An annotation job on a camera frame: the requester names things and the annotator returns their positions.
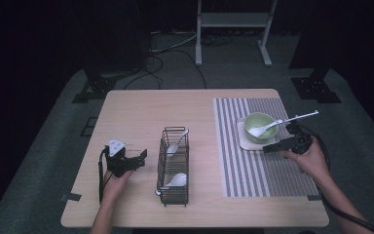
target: striped placemat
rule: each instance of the striped placemat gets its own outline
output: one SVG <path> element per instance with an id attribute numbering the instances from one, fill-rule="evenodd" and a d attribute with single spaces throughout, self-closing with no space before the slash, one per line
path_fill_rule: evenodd
<path id="1" fill-rule="evenodd" d="M 291 160 L 240 146 L 238 119 L 252 112 L 287 118 L 279 98 L 215 98 L 213 104 L 225 197 L 318 195 L 312 179 Z M 291 137 L 284 125 L 279 126 L 278 137 Z"/>

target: bowl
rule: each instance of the bowl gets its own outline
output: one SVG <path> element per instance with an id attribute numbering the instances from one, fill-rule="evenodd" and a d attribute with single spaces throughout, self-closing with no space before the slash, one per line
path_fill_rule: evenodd
<path id="1" fill-rule="evenodd" d="M 248 132 L 248 130 L 252 128 L 259 128 L 259 127 L 266 126 L 274 121 L 275 119 L 268 114 L 265 114 L 262 112 L 251 113 L 247 115 L 244 119 L 245 135 L 251 142 L 254 142 L 257 144 L 267 143 L 272 137 L 274 137 L 278 133 L 277 125 L 266 130 L 266 132 L 264 132 L 259 137 L 253 136 L 251 133 Z"/>

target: table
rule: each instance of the table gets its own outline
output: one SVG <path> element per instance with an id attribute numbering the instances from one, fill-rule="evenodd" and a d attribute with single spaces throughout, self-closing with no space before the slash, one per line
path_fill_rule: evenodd
<path id="1" fill-rule="evenodd" d="M 272 60 L 266 49 L 270 27 L 278 0 L 272 0 L 269 13 L 203 13 L 202 0 L 198 0 L 196 65 L 202 65 L 202 27 L 263 27 L 263 39 L 257 41 L 266 66 L 272 66 Z"/>
<path id="2" fill-rule="evenodd" d="M 321 201 L 306 196 L 225 197 L 214 120 L 215 98 L 279 98 L 270 89 L 112 91 L 107 95 L 61 223 L 90 227 L 99 208 L 97 162 L 109 139 L 127 144 L 127 157 L 148 149 L 146 165 L 134 172 L 117 203 L 120 227 L 289 227 L 325 226 Z M 189 203 L 167 205 L 155 195 L 160 138 L 164 127 L 190 130 Z"/>

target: white saucer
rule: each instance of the white saucer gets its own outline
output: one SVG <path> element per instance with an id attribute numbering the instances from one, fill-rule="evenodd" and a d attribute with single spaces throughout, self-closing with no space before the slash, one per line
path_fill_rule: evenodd
<path id="1" fill-rule="evenodd" d="M 278 142 L 278 135 L 275 135 L 275 137 L 272 137 L 271 139 L 269 139 L 269 141 L 267 141 L 265 144 L 257 144 L 257 143 L 250 141 L 245 136 L 244 118 L 240 118 L 237 120 L 237 127 L 238 127 L 240 147 L 243 148 L 244 150 L 263 150 L 263 146 Z"/>

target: dish rack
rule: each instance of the dish rack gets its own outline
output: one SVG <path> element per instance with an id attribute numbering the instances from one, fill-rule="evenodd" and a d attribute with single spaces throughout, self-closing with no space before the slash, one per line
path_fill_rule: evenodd
<path id="1" fill-rule="evenodd" d="M 184 127 L 165 127 L 160 140 L 160 155 L 158 162 L 158 178 L 156 194 L 166 205 L 184 205 L 188 203 L 189 184 L 189 138 L 185 135 L 178 143 L 177 151 L 172 156 L 167 150 L 172 143 L 176 143 L 185 131 Z M 177 174 L 186 174 L 187 182 L 184 186 L 166 186 Z"/>

